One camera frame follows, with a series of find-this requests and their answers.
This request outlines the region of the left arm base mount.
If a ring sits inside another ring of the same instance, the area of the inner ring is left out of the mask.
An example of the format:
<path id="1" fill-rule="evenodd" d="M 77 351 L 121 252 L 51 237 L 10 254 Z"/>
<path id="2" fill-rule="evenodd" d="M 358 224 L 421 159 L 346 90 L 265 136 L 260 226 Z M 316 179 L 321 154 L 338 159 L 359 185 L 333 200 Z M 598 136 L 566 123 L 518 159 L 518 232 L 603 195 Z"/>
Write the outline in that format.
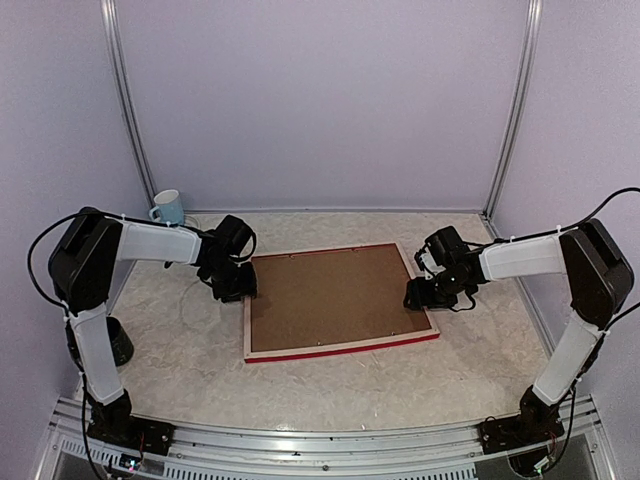
<path id="1" fill-rule="evenodd" d="M 167 456 L 176 427 L 167 422 L 132 417 L 121 432 L 97 422 L 88 427 L 90 438 L 144 454 Z"/>

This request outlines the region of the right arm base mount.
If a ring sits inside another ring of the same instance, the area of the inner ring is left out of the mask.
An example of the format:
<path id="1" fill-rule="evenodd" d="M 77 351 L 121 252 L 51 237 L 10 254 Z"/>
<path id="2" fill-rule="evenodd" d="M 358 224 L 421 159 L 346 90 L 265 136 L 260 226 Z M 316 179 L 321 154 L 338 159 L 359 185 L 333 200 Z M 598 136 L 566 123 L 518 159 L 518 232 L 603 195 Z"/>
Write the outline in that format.
<path id="1" fill-rule="evenodd" d="M 488 417 L 477 426 L 477 430 L 485 455 L 550 441 L 553 437 L 561 437 L 565 433 L 560 420 L 527 427 L 519 416 L 500 419 Z"/>

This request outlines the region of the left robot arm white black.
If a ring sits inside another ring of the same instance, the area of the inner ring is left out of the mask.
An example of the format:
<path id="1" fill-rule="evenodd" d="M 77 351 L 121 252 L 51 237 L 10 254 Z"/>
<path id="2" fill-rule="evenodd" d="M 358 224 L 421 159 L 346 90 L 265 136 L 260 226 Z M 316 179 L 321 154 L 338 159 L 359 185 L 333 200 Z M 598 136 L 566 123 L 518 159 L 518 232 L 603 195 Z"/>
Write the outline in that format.
<path id="1" fill-rule="evenodd" d="M 107 301 L 117 263 L 154 261 L 195 268 L 215 299 L 230 303 L 257 293 L 250 261 L 257 235 L 242 219 L 227 215 L 214 229 L 161 224 L 85 207 L 73 216 L 48 262 L 55 294 L 61 301 L 77 348 L 87 400 L 89 436 L 130 448 L 167 426 L 152 427 L 131 413 L 108 333 Z"/>

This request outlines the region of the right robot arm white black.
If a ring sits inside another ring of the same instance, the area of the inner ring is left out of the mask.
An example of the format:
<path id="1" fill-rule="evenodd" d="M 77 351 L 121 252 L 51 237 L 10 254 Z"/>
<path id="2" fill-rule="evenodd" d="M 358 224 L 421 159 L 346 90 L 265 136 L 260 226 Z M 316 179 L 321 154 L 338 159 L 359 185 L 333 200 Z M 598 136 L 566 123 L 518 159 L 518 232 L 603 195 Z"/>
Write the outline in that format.
<path id="1" fill-rule="evenodd" d="M 518 414 L 478 427 L 486 452 L 562 436 L 560 405 L 595 361 L 634 285 L 633 270 L 604 225 L 590 219 L 486 245 L 470 245 L 448 226 L 427 237 L 414 259 L 421 274 L 407 282 L 403 300 L 413 311 L 454 311 L 460 294 L 472 299 L 493 281 L 565 275 L 574 315 L 547 366 L 521 397 Z"/>

